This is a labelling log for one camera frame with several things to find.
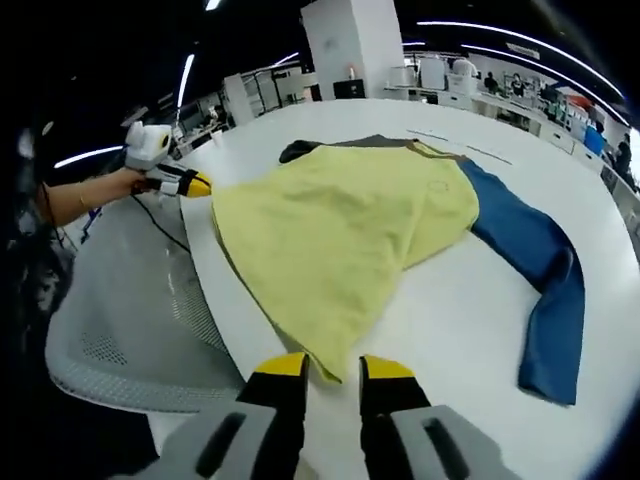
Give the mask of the person's left hand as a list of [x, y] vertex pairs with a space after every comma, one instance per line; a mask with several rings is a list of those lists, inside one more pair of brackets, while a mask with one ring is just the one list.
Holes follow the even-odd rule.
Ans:
[[145, 175], [129, 168], [121, 168], [107, 175], [107, 193], [110, 200], [119, 200], [149, 190]]

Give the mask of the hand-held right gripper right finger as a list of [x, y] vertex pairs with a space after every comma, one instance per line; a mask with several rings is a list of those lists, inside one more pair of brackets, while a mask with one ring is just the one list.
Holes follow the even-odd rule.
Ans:
[[433, 406], [404, 365], [363, 355], [360, 445], [371, 479], [516, 479], [498, 444], [445, 405]]

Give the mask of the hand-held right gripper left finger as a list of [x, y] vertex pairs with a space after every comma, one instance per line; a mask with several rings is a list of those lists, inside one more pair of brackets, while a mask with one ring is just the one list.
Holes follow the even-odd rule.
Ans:
[[218, 402], [172, 433], [161, 479], [291, 479], [304, 444], [309, 356], [260, 364], [233, 401]]

